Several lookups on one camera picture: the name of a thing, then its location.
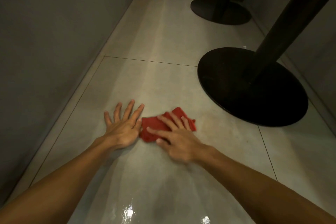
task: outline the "floor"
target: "floor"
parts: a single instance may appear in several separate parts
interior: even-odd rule
[[[177,106],[197,136],[229,157],[294,189],[336,216],[336,138],[309,103],[306,116],[266,128],[226,113],[202,90],[199,59],[219,47],[256,50],[254,23],[226,26],[190,10],[192,0],[134,0],[59,117],[11,199],[80,154],[104,133],[103,111],[118,101],[145,103],[142,116]],[[253,223],[201,168],[176,164],[141,140],[113,153],[69,223]]]

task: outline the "black round table base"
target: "black round table base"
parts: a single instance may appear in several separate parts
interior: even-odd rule
[[[223,17],[219,21],[212,20],[217,0],[194,0],[190,4],[191,10],[208,21],[225,25],[241,25],[250,21],[251,14],[241,5],[229,2]]]
[[[218,48],[198,64],[204,91],[220,107],[250,123],[281,127],[299,121],[307,112],[307,94],[296,79],[277,62],[269,65],[254,83],[242,79],[253,51]]]

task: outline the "red rag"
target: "red rag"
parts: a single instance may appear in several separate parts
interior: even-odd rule
[[[175,108],[172,113],[174,113],[180,120],[182,120],[182,116],[185,117],[189,121],[189,126],[192,131],[196,131],[196,126],[195,126],[195,121],[190,119],[185,112],[181,109],[181,107]],[[170,117],[169,113],[166,112],[163,114],[164,117],[170,119],[173,121],[172,117]],[[153,135],[147,131],[147,127],[150,127],[152,129],[156,130],[165,130],[165,131],[170,131],[170,128],[164,124],[162,121],[160,121],[157,117],[148,117],[148,118],[142,118],[141,119],[142,123],[142,132],[140,133],[140,137],[143,139],[143,141],[149,143],[149,142],[154,142],[156,139],[160,138],[157,135]]]

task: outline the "finger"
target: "finger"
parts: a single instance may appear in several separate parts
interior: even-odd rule
[[[167,151],[167,152],[168,152],[170,145],[168,144],[167,141],[162,140],[162,139],[157,139],[157,140],[156,140],[156,144],[157,144],[158,146],[160,146],[164,151]]]
[[[164,124],[166,124],[172,131],[178,129],[178,127],[175,125],[174,122],[172,122],[170,119],[167,119],[166,117],[160,115],[157,117],[160,121],[162,121]]]
[[[144,105],[144,104],[141,104],[141,105],[138,107],[138,109],[136,109],[136,110],[133,112],[133,114],[132,114],[130,120],[132,120],[133,122],[135,122],[135,121],[139,118],[139,116],[140,116],[142,110],[144,109],[144,107],[145,107],[145,105]]]
[[[173,118],[175,124],[177,125],[178,128],[184,128],[183,123],[181,122],[181,120],[175,115],[173,114],[173,112],[169,112],[170,117]]]
[[[155,129],[152,129],[150,127],[147,127],[147,131],[151,134],[166,138],[168,140],[170,140],[170,138],[171,138],[171,132],[169,132],[169,131],[155,130]]]
[[[123,104],[121,102],[119,102],[117,104],[117,106],[115,107],[115,109],[114,109],[114,112],[113,112],[113,120],[114,120],[114,122],[117,122],[117,121],[120,120],[120,110],[121,110],[122,105]]]
[[[106,126],[110,126],[112,124],[111,118],[110,118],[110,115],[109,115],[108,111],[104,112],[104,120],[105,120]]]
[[[128,120],[128,117],[132,112],[132,108],[134,106],[134,103],[135,103],[134,99],[132,99],[131,102],[128,103],[128,106],[125,109],[124,116],[123,116],[122,120],[124,120],[124,121]]]
[[[182,116],[182,121],[184,123],[184,127],[186,130],[191,131],[190,125],[189,125],[189,120],[187,120],[185,117]]]
[[[138,119],[133,127],[133,129],[137,130],[137,132],[140,132],[141,129],[141,119]]]

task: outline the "wall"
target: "wall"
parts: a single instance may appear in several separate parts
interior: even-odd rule
[[[0,205],[132,0],[0,0]]]
[[[245,0],[265,33],[289,0]],[[295,66],[312,90],[315,107],[336,133],[336,0],[330,0],[287,49],[284,58]]]

